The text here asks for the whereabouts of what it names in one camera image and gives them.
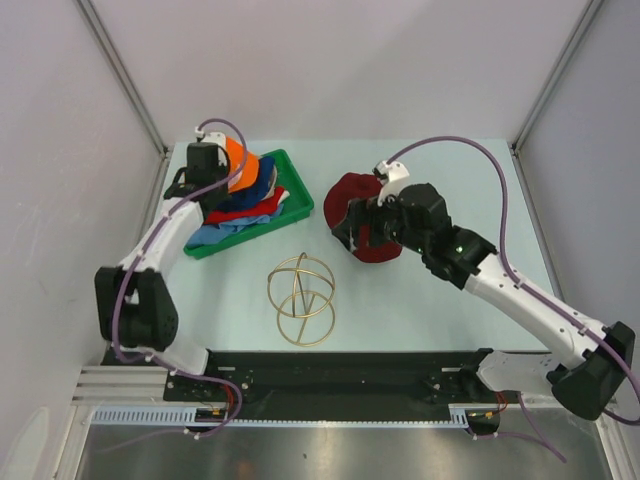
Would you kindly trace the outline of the orange bucket hat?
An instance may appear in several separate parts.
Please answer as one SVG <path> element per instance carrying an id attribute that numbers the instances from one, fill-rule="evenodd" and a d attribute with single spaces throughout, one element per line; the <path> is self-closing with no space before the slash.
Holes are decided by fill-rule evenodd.
<path id="1" fill-rule="evenodd" d="M 246 151 L 242 143 L 227 136 L 224 149 L 230 159 L 230 174 L 238 172 L 229 182 L 228 191 L 236 193 L 252 187 L 259 173 L 259 157 Z"/>

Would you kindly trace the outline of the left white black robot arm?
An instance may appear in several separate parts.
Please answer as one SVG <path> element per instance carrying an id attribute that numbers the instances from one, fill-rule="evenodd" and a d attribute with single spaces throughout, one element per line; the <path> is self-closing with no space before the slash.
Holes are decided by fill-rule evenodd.
<path id="1" fill-rule="evenodd" d="M 186 165 L 165 190 L 157 218 L 131 253 L 94 277 L 100 333 L 120 360 L 137 352 L 185 372 L 187 389 L 202 400 L 219 392 L 221 376 L 206 366 L 207 349 L 179 331 L 166 277 L 205 215 L 227 197 L 222 181 L 230 167 L 225 137 L 189 144 Z"/>

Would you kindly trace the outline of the maroon bucket hat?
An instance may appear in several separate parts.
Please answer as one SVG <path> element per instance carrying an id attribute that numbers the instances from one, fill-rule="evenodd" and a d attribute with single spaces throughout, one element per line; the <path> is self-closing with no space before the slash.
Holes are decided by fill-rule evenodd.
<path id="1" fill-rule="evenodd" d="M 331 234 L 359 261 L 368 264 L 396 259 L 402 247 L 393 242 L 370 245 L 368 202 L 376 199 L 381 184 L 372 174 L 346 173 L 327 193 L 323 212 Z"/>

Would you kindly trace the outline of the beige bucket hat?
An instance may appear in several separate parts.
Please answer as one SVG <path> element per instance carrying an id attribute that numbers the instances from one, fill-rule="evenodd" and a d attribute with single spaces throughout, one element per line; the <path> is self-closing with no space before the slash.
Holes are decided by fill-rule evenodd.
<path id="1" fill-rule="evenodd" d="M 289 191 L 278 184 L 278 168 L 274 167 L 269 177 L 269 189 L 264 200 L 281 205 L 289 196 Z"/>

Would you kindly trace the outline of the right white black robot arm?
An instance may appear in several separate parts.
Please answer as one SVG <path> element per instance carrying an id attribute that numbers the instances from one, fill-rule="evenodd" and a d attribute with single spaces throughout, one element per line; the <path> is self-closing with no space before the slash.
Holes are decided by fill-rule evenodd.
<path id="1" fill-rule="evenodd" d="M 382 263 L 413 251 L 435 277 L 496 307 L 547 347 L 540 355 L 478 350 L 461 376 L 469 399 L 518 391 L 550 395 L 585 420 L 607 413 L 631 371 L 634 332 L 584 317 L 519 275 L 491 242 L 453 223 L 433 185 L 387 193 L 371 175 L 347 174 L 329 190 L 323 213 L 358 260 Z"/>

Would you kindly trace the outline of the dark blue bucket hat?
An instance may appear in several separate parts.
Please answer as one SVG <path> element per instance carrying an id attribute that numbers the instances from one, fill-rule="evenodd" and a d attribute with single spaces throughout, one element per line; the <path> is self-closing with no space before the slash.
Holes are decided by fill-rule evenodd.
<path id="1" fill-rule="evenodd" d="M 217 211 L 228 213 L 248 210 L 264 199 L 269 189 L 269 177 L 275 167 L 275 159 L 272 156 L 264 156 L 259 161 L 258 178 L 254 185 L 246 190 L 231 193 L 227 199 L 215 207 Z"/>

